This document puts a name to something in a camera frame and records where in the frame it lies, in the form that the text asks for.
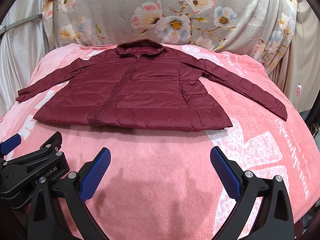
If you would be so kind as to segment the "grey floral quilt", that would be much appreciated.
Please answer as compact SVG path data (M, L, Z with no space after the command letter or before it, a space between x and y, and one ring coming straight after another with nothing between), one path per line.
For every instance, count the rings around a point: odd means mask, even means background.
M297 0L43 0L51 49L147 38L246 54L271 73L295 31Z

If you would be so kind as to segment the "beige satin curtain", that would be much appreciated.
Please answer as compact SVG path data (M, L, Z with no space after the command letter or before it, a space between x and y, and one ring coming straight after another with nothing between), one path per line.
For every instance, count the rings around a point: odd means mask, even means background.
M17 26L1 35L1 116L27 87L39 61L49 51L42 23L43 0L16 0L1 23Z

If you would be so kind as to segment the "maroon puffer jacket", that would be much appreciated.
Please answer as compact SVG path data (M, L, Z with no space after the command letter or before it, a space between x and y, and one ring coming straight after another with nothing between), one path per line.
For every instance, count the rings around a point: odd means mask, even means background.
M76 59L18 92L27 101L65 82L34 115L63 125L198 132L232 126L222 106L200 81L204 76L249 98L283 120L273 95L207 59L144 39L123 43L88 60Z

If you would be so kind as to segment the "pink fleece blanket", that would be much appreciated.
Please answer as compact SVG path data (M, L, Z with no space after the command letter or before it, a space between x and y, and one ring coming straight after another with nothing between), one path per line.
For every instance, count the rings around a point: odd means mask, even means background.
M111 164L86 205L110 239L211 239L235 206L211 165L214 146L258 177L282 176L294 219L300 219L319 199L319 150L295 107L249 56L186 45L178 50L213 61L273 94L286 106L287 121L202 78L231 128L190 133L41 124L34 114L62 88L56 85L1 116L1 139L22 138L8 158L37 150L56 131L73 171L108 148Z

